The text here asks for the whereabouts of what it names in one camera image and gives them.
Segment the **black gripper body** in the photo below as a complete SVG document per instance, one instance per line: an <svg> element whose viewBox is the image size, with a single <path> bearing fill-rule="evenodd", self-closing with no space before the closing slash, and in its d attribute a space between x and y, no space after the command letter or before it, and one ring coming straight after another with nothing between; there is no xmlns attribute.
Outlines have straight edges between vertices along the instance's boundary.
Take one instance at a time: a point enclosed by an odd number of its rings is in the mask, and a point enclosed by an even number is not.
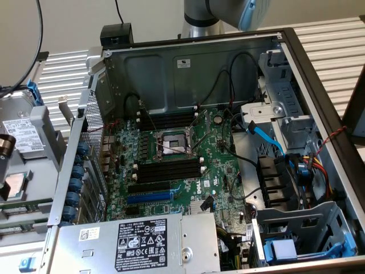
<svg viewBox="0 0 365 274"><path fill-rule="evenodd" d="M6 181L6 175L15 144L15 137L8 134L1 134L1 200L7 200L9 197L11 187Z"/></svg>

